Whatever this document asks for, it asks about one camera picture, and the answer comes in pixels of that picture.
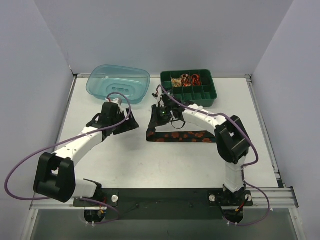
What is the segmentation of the black orange floral necktie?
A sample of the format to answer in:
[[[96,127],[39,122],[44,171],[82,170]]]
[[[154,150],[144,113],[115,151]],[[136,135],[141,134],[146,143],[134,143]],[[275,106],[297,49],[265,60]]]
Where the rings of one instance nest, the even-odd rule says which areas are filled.
[[[216,143],[216,137],[205,130],[157,132],[156,128],[148,128],[146,141],[154,143]]]

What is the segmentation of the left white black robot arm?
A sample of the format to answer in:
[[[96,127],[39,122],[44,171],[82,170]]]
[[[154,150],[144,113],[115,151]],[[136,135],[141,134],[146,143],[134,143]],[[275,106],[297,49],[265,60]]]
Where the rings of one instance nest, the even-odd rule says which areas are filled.
[[[75,167],[94,147],[112,135],[139,128],[130,107],[122,109],[117,101],[105,102],[100,113],[89,121],[79,135],[53,153],[38,160],[33,190],[35,193],[66,203],[71,198],[92,198],[102,185],[76,177]]]

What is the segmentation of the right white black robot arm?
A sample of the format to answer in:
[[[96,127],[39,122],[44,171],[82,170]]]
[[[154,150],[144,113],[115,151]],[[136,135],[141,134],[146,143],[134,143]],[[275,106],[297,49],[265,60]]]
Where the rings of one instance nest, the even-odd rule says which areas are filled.
[[[242,165],[249,153],[249,138],[237,116],[227,119],[203,109],[192,101],[180,102],[165,94],[153,93],[156,104],[151,107],[151,119],[146,132],[148,142],[215,143],[220,157],[225,161],[223,190],[229,197],[241,197],[246,185]],[[198,131],[158,132],[157,128],[173,122],[192,124]]]

